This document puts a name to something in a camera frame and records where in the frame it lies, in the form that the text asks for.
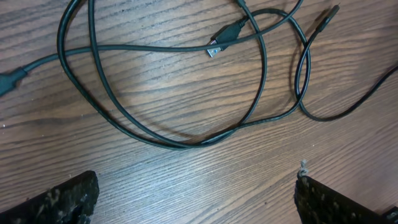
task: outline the wire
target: wire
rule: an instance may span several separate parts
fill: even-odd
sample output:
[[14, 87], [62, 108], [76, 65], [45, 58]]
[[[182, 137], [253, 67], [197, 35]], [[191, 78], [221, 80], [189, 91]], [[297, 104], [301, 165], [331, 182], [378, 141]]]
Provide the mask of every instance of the wire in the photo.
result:
[[[307, 109], [304, 107], [304, 104], [302, 102], [308, 88], [308, 84], [310, 81], [310, 72], [311, 72], [311, 55], [310, 55], [310, 46], [315, 40], [316, 36], [326, 27], [326, 25], [330, 22], [331, 18], [337, 13], [339, 10], [338, 6], [335, 6], [331, 12], [329, 13], [329, 16], [327, 16], [322, 23], [317, 27], [315, 32], [310, 36], [310, 38], [306, 39], [305, 34], [303, 33], [303, 30], [300, 28], [300, 26], [297, 24], [297, 21], [292, 17], [299, 7], [301, 6], [303, 0], [299, 0], [298, 3], [295, 5], [295, 7], [289, 12], [284, 12], [283, 10], [280, 9], [273, 9], [273, 8], [268, 8], [268, 9], [260, 9], [258, 11], [250, 12], [246, 4], [244, 3], [243, 0], [236, 0], [238, 5], [242, 7], [243, 11], [246, 14], [246, 17], [242, 18], [239, 23], [241, 26], [244, 26], [248, 21], [251, 22], [253, 25], [254, 30], [256, 31], [255, 34], [249, 35], [246, 37], [242, 37], [240, 39], [236, 39], [234, 41], [229, 41], [229, 42], [223, 42], [223, 43], [218, 43], [218, 44], [212, 44], [212, 45], [203, 45], [203, 46], [196, 46], [196, 47], [153, 47], [153, 46], [140, 46], [140, 45], [98, 45], [96, 41], [96, 33], [95, 33], [95, 0], [89, 0], [88, 1], [88, 23], [89, 23], [89, 32], [90, 32], [90, 46], [89, 47], [81, 47], [77, 49], [71, 49], [71, 50], [65, 50], [65, 37], [67, 34], [67, 29], [68, 25], [72, 20], [73, 15], [76, 13], [76, 11], [79, 9], [79, 5], [81, 3], [80, 0], [71, 0], [70, 3], [68, 4], [65, 12], [63, 13], [63, 16], [60, 21], [60, 25], [58, 27], [58, 34], [57, 34], [57, 54], [52, 54], [49, 56], [46, 56], [44, 58], [40, 58], [26, 66], [24, 66], [22, 69], [25, 72], [29, 72], [45, 63], [51, 62], [53, 60], [59, 59], [61, 66], [63, 67], [65, 73], [67, 74], [68, 78], [71, 80], [71, 82], [76, 86], [78, 91], [85, 97], [85, 99], [93, 106], [93, 108], [105, 118], [110, 124], [112, 124], [116, 129], [120, 130], [124, 134], [127, 134], [128, 136], [137, 139], [138, 141], [142, 141], [147, 144], [151, 144], [153, 146], [157, 147], [162, 147], [166, 149], [172, 149], [172, 150], [186, 150], [186, 149], [191, 149], [191, 148], [197, 148], [197, 147], [207, 147], [207, 146], [212, 146], [214, 144], [217, 144], [229, 136], [231, 136], [234, 132], [236, 132], [239, 129], [250, 127], [253, 125], [257, 124], [262, 124], [262, 123], [267, 123], [270, 121], [276, 121], [279, 119], [282, 119], [291, 113], [293, 113], [297, 108], [300, 108], [303, 113], [308, 116], [311, 119], [314, 119], [315, 121], [333, 121], [339, 118], [342, 118], [344, 116], [349, 115], [352, 113], [356, 108], [358, 108], [362, 103], [364, 103], [381, 85], [384, 81], [386, 81], [394, 72], [398, 70], [398, 66], [394, 67], [392, 70], [387, 72], [385, 75], [382, 76], [382, 78], [357, 102], [355, 103], [352, 107], [348, 108], [346, 111], [335, 115], [331, 116], [328, 118], [319, 118], [317, 116], [314, 116], [310, 114]], [[260, 30], [256, 20], [254, 19], [255, 16], [258, 16], [260, 14], [276, 14], [278, 16], [281, 16], [282, 19], [275, 23], [274, 25], [264, 29]], [[297, 68], [295, 71], [295, 82], [294, 82], [294, 92], [295, 92], [295, 97], [296, 97], [296, 102], [294, 105], [287, 110], [286, 112], [279, 114], [277, 116], [271, 116], [268, 118], [260, 119], [257, 121], [251, 121], [247, 122], [247, 120], [250, 118], [252, 115], [253, 111], [256, 109], [256, 106], [259, 102], [259, 99], [262, 95], [262, 92], [264, 90], [265, 84], [266, 84], [266, 77], [267, 77], [267, 52], [266, 52], [266, 45], [264, 43], [264, 39], [262, 37], [263, 34], [270, 32], [283, 23], [288, 22], [293, 28], [294, 31], [298, 34], [302, 44], [303, 44], [303, 51], [300, 56], [300, 60], [298, 61]], [[260, 46], [260, 53], [261, 53], [261, 62], [262, 62], [262, 70], [261, 70], [261, 81], [259, 88], [257, 90], [256, 96], [253, 99], [252, 105], [248, 109], [248, 112], [242, 117], [242, 119], [235, 125], [232, 125], [229, 128], [226, 128], [216, 134], [213, 134], [212, 136], [206, 138], [203, 141], [196, 142], [196, 143], [185, 143], [185, 142], [178, 142], [174, 141], [172, 139], [166, 138], [164, 136], [161, 136], [154, 131], [150, 130], [149, 128], [145, 127], [143, 124], [141, 124], [138, 120], [136, 120], [131, 114], [129, 114], [123, 106], [120, 104], [116, 96], [114, 95], [107, 79], [106, 75], [104, 74], [104, 70], [101, 64], [101, 59], [100, 59], [100, 50], [136, 50], [136, 51], [151, 51], [151, 52], [193, 52], [193, 51], [202, 51], [202, 50], [208, 50], [208, 49], [213, 49], [217, 47], [227, 47], [230, 45], [238, 44], [241, 42], [245, 42], [251, 39], [257, 39], [259, 41], [259, 46]], [[72, 72], [68, 61], [67, 61], [67, 56], [70, 55], [75, 55], [75, 54], [82, 54], [82, 53], [87, 53], [91, 52], [93, 54], [93, 58], [95, 60], [96, 64], [96, 69], [98, 71], [99, 77], [101, 79], [101, 82], [111, 99], [111, 101], [114, 103], [114, 105], [117, 107], [117, 109], [134, 125], [136, 125], [139, 129], [143, 130], [145, 133], [148, 135], [152, 136], [155, 140], [145, 138], [143, 136], [140, 136], [128, 129], [126, 129], [124, 126], [121, 126], [114, 118], [111, 117], [111, 115], [104, 109], [90, 94], [88, 90], [78, 81], [77, 77], [75, 74]], [[306, 66], [306, 71], [305, 71], [305, 77], [304, 77], [304, 83], [303, 86], [300, 88], [300, 74], [302, 71], [302, 67], [304, 63], [307, 64]]]

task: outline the black plug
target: black plug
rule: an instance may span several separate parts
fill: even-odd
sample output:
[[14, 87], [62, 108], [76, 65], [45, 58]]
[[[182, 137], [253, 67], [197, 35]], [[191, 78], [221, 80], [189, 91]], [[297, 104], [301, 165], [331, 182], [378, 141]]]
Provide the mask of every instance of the black plug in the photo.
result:
[[339, 5], [333, 6], [333, 8], [330, 9], [326, 17], [323, 18], [322, 22], [318, 25], [318, 27], [315, 30], [318, 32], [322, 32], [339, 10], [340, 10]]
[[[238, 36], [241, 33], [243, 26], [244, 23], [242, 22], [242, 20], [238, 20], [230, 25], [224, 26], [211, 38], [209, 44], [222, 44], [238, 39]], [[228, 46], [225, 45], [213, 49], [208, 49], [207, 53], [210, 55], [210, 57], [214, 57], [218, 52], [225, 50], [227, 47]]]
[[0, 96], [15, 89], [17, 82], [25, 76], [27, 76], [27, 72], [23, 68], [17, 68], [8, 74], [0, 73]]

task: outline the wood grain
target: wood grain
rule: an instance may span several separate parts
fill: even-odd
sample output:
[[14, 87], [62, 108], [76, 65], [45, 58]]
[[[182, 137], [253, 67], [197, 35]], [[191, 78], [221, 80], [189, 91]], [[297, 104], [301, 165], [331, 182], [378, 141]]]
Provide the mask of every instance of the wood grain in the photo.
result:
[[[246, 1], [252, 11], [289, 11], [295, 1]], [[295, 18], [309, 31], [336, 1], [306, 0]], [[55, 53], [67, 0], [0, 1], [0, 72]], [[398, 1], [347, 0], [318, 36], [305, 104], [315, 114], [343, 111], [398, 57]], [[232, 1], [97, 1], [101, 44], [206, 44], [242, 16]], [[261, 27], [276, 16], [257, 18]], [[248, 26], [242, 35], [248, 35]], [[293, 103], [289, 77], [298, 45], [289, 25], [265, 36], [269, 78], [252, 120]], [[88, 45], [87, 6], [76, 15], [67, 47]], [[139, 121], [168, 137], [195, 141], [237, 122], [259, 84], [256, 41], [210, 59], [180, 54], [101, 52], [120, 102]], [[108, 99], [90, 54], [69, 58], [79, 79], [126, 127]], [[238, 131], [205, 149], [173, 152], [128, 138], [77, 92], [59, 62], [46, 64], [0, 98], [0, 211], [85, 170], [99, 176], [93, 223], [300, 223], [295, 175], [307, 159], [310, 175], [365, 207], [398, 204], [398, 78], [351, 116], [317, 123], [299, 111]]]

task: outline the cable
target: cable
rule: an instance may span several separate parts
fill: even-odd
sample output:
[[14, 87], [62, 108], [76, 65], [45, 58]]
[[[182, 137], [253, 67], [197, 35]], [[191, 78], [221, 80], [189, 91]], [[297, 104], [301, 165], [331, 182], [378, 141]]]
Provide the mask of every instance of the cable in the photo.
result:
[[[217, 144], [217, 143], [225, 140], [226, 138], [231, 136], [234, 132], [236, 132], [239, 129], [250, 127], [253, 125], [257, 125], [257, 124], [267, 123], [270, 121], [276, 121], [278, 119], [282, 119], [282, 118], [290, 115], [291, 113], [293, 113], [297, 108], [300, 108], [306, 116], [308, 116], [310, 119], [314, 119], [315, 121], [333, 121], [333, 120], [342, 118], [342, 117], [347, 116], [350, 113], [352, 113], [356, 108], [358, 108], [362, 103], [364, 103], [384, 83], [384, 81], [386, 81], [394, 72], [396, 72], [398, 70], [398, 66], [396, 66], [392, 70], [387, 72], [385, 75], [383, 75], [381, 77], [381, 79], [357, 103], [355, 103], [352, 107], [348, 108], [346, 111], [344, 111], [338, 115], [328, 117], [328, 118], [319, 118], [317, 116], [314, 116], [307, 111], [307, 109], [304, 107], [304, 104], [302, 102], [302, 100], [305, 96], [305, 93], [307, 91], [309, 81], [310, 81], [310, 72], [311, 72], [310, 46], [313, 43], [313, 41], [315, 40], [316, 36], [322, 32], [322, 30], [328, 25], [328, 23], [331, 21], [331, 19], [335, 16], [335, 14], [338, 12], [340, 7], [335, 6], [332, 10], [329, 11], [329, 13], [322, 20], [322, 22], [318, 25], [318, 27], [315, 29], [315, 32], [310, 36], [310, 38], [307, 41], [302, 29], [297, 24], [297, 21], [292, 17], [297, 12], [299, 7], [301, 6], [303, 0], [299, 0], [298, 3], [295, 5], [295, 7], [289, 13], [286, 13], [280, 9], [272, 9], [272, 8], [260, 9], [258, 11], [250, 12], [246, 3], [243, 0], [235, 0], [235, 1], [238, 4], [238, 6], [241, 7], [242, 10], [245, 12], [246, 16], [243, 17], [242, 19], [236, 21], [235, 23], [222, 28], [214, 37], [212, 37], [213, 41], [211, 41], [211, 43], [209, 45], [196, 46], [196, 47], [153, 47], [153, 46], [140, 46], [140, 45], [98, 45], [98, 43], [96, 41], [96, 33], [95, 33], [95, 0], [89, 0], [88, 1], [88, 23], [89, 23], [89, 32], [90, 32], [90, 46], [89, 47], [81, 47], [81, 48], [72, 49], [72, 50], [65, 50], [65, 36], [67, 34], [68, 25], [71, 22], [73, 15], [79, 9], [79, 5], [81, 3], [81, 0], [71, 0], [67, 6], [65, 12], [63, 13], [63, 16], [60, 20], [60, 25], [58, 27], [58, 34], [57, 34], [57, 52], [58, 53], [46, 56], [44, 58], [40, 58], [24, 67], [18, 68], [17, 70], [15, 70], [9, 74], [10, 77], [14, 77], [13, 79], [5, 78], [4, 75], [0, 74], [0, 85], [1, 85], [0, 96], [9, 92], [11, 89], [15, 88], [15, 82], [17, 80], [24, 78], [27, 75], [27, 73], [30, 72], [31, 70], [33, 70], [45, 63], [59, 59], [62, 68], [64, 69], [65, 73], [67, 74], [67, 76], [71, 80], [71, 82], [76, 86], [78, 91], [85, 97], [85, 99], [92, 105], [92, 107], [101, 116], [103, 116], [105, 118], [105, 120], [107, 120], [110, 124], [112, 124], [116, 129], [120, 130], [124, 134], [127, 134], [128, 136], [130, 136], [134, 139], [137, 139], [138, 141], [142, 141], [144, 143], [151, 144], [151, 145], [157, 146], [157, 147], [182, 151], [182, 150], [191, 149], [191, 148], [212, 146], [214, 144]], [[282, 19], [279, 22], [275, 23], [274, 25], [272, 25], [264, 30], [260, 30], [257, 25], [256, 20], [254, 19], [255, 16], [258, 16], [260, 14], [276, 14], [278, 16], [281, 16]], [[238, 35], [241, 31], [241, 28], [243, 26], [245, 26], [245, 24], [248, 21], [250, 21], [250, 23], [252, 24], [256, 33], [253, 35], [249, 35], [249, 36], [242, 37], [242, 38], [238, 39]], [[250, 116], [252, 115], [253, 111], [255, 110], [255, 108], [258, 104], [259, 99], [262, 95], [262, 92], [263, 92], [265, 84], [266, 84], [267, 52], [266, 52], [266, 45], [264, 43], [264, 39], [263, 39], [262, 35], [276, 29], [277, 27], [279, 27], [280, 25], [282, 25], [285, 22], [289, 22], [289, 24], [294, 28], [294, 31], [296, 31], [301, 42], [303, 43], [303, 51], [302, 51], [300, 60], [298, 61], [297, 68], [295, 71], [294, 92], [295, 92], [296, 102], [289, 110], [287, 110], [286, 112], [284, 112], [282, 114], [279, 114], [277, 116], [271, 116], [271, 117], [264, 118], [264, 119], [260, 119], [257, 121], [247, 122], [247, 120], [250, 118]], [[103, 70], [103, 67], [101, 64], [101, 59], [100, 59], [100, 54], [99, 54], [100, 50], [136, 50], [136, 51], [150, 51], [150, 52], [193, 52], [193, 51], [207, 50], [208, 53], [212, 57], [214, 57], [215, 54], [217, 54], [219, 51], [225, 50], [230, 45], [238, 44], [238, 43], [245, 42], [245, 41], [251, 40], [251, 39], [257, 39], [259, 41], [262, 70], [261, 70], [260, 85], [257, 90], [256, 96], [254, 97], [253, 102], [252, 102], [250, 108], [248, 109], [248, 112], [241, 118], [241, 120], [237, 124], [234, 124], [234, 125], [230, 126], [229, 128], [226, 128], [216, 134], [213, 134], [212, 136], [206, 138], [205, 140], [196, 142], [196, 143], [178, 142], [178, 141], [174, 141], [172, 139], [166, 138], [164, 136], [161, 136], [161, 135], [153, 132], [149, 128], [145, 127], [138, 120], [136, 120], [131, 114], [129, 114], [123, 108], [123, 106], [120, 104], [120, 102], [114, 95], [114, 93], [106, 79], [106, 75], [104, 74], [104, 70]], [[126, 129], [125, 127], [121, 126], [93, 98], [93, 96], [90, 94], [90, 92], [87, 91], [86, 88], [78, 81], [77, 77], [72, 72], [72, 70], [68, 64], [67, 56], [75, 55], [75, 54], [82, 54], [82, 53], [87, 53], [87, 52], [92, 53], [93, 58], [95, 60], [96, 69], [97, 69], [97, 72], [101, 79], [101, 82], [102, 82], [109, 98], [114, 103], [115, 107], [132, 124], [137, 126], [139, 129], [141, 129], [142, 131], [144, 131], [146, 134], [150, 135], [154, 139], [145, 138], [145, 137], [140, 136], [140, 135]], [[307, 66], [306, 66], [306, 71], [305, 71], [304, 83], [303, 83], [303, 86], [300, 88], [300, 85], [299, 85], [300, 74], [301, 74], [304, 62], [307, 64]]]

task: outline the wooden surface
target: wooden surface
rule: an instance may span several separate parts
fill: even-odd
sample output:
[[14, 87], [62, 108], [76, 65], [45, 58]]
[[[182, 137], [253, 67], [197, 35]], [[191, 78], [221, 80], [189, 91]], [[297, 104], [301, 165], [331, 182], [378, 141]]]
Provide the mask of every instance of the wooden surface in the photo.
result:
[[[251, 10], [289, 11], [295, 1], [248, 0]], [[339, 1], [305, 0], [295, 18], [310, 30]], [[56, 52], [67, 0], [0, 1], [0, 72]], [[398, 57], [398, 1], [345, 0], [318, 36], [304, 100], [315, 114], [343, 111]], [[229, 0], [96, 2], [102, 44], [206, 44], [242, 12]], [[67, 47], [88, 45], [87, 6], [77, 14]], [[261, 27], [275, 16], [258, 17]], [[241, 35], [252, 32], [248, 26]], [[284, 24], [266, 34], [269, 78], [251, 120], [293, 103], [289, 73], [297, 41]], [[178, 140], [199, 140], [237, 122], [260, 79], [257, 42], [204, 52], [101, 52], [121, 103], [139, 121]], [[69, 58], [90, 91], [127, 127], [108, 99], [90, 54]], [[351, 116], [332, 123], [296, 111], [238, 131], [205, 149], [173, 152], [115, 130], [79, 94], [59, 62], [48, 63], [0, 99], [0, 211], [85, 170], [96, 171], [100, 195], [93, 223], [300, 223], [294, 201], [301, 159], [310, 175], [365, 207], [398, 204], [398, 77]]]

